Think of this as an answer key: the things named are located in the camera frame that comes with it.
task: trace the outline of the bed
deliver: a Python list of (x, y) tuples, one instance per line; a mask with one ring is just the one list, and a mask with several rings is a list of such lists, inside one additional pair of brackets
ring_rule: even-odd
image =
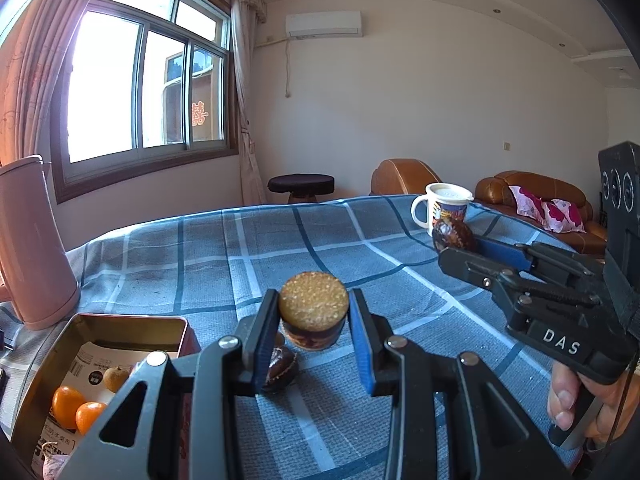
[[(369, 196), (227, 209), (108, 233), (68, 253), (81, 284), (78, 311), (184, 316), (205, 347), (254, 313), (268, 288), (279, 289), (304, 270), (324, 270), (347, 288), (361, 288), (373, 313), (429, 352), (475, 351), (546, 432), (550, 359), (504, 333), (504, 317), (487, 291), (440, 271), (431, 238), (411, 220), (413, 199)], [(530, 224), (475, 203), (466, 222), (476, 234), (501, 241), (565, 247)], [(0, 326), (16, 347), (0, 358), (10, 375), (0, 404), (5, 433), (11, 433), (19, 401), (64, 325), (22, 330), (10, 304), (0, 306)], [(382, 478), (390, 399), (366, 396), (348, 330), (326, 351), (300, 352), (300, 368), (284, 391), (238, 399), (246, 478)], [(444, 436), (438, 402), (436, 414)], [(443, 438), (440, 447), (444, 464)], [(565, 463), (575, 457), (560, 453)]]

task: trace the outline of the leather sofa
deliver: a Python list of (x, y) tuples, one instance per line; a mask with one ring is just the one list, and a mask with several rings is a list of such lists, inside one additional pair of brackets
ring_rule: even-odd
[(424, 194), (424, 188), (440, 177), (416, 158), (388, 158), (371, 175), (372, 195)]
[(551, 233), (579, 253), (603, 256), (607, 246), (607, 230), (593, 221), (593, 207), (577, 187), (549, 176), (525, 171), (503, 171), (484, 178), (476, 186), (476, 202), (538, 225), (531, 218), (516, 213), (516, 201), (509, 186), (521, 186), (542, 200), (559, 198), (575, 203), (580, 209), (586, 233)]

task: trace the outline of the mug lid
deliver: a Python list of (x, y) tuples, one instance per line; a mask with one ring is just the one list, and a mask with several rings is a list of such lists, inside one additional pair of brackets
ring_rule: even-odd
[(457, 204), (471, 202), (474, 199), (473, 193), (462, 186), (456, 184), (447, 184), (445, 182), (434, 182), (426, 188), (427, 192), (431, 192), (443, 202)]

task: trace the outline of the dark stool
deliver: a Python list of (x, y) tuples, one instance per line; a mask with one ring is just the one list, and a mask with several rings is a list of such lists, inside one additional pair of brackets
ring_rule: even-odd
[(289, 203), (317, 202), (316, 195), (334, 192), (335, 180), (330, 175), (315, 173), (295, 173), (274, 176), (267, 184), (274, 193), (290, 193)]

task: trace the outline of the hand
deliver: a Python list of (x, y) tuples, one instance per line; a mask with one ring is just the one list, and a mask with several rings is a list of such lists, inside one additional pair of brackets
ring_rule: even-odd
[[(622, 374), (614, 384), (604, 386), (583, 375), (577, 375), (565, 365), (556, 362), (551, 375), (551, 387), (546, 400), (546, 412), (561, 430), (568, 430), (574, 423), (574, 404), (575, 399), (578, 397), (580, 384), (584, 384), (594, 396), (604, 403), (596, 419), (587, 428), (585, 436), (592, 438), (598, 444), (604, 444), (611, 433), (613, 421), (616, 418), (626, 377), (627, 372)], [(638, 407), (639, 401), (640, 376), (634, 375), (626, 395), (625, 407), (622, 410), (614, 438), (624, 433)]]

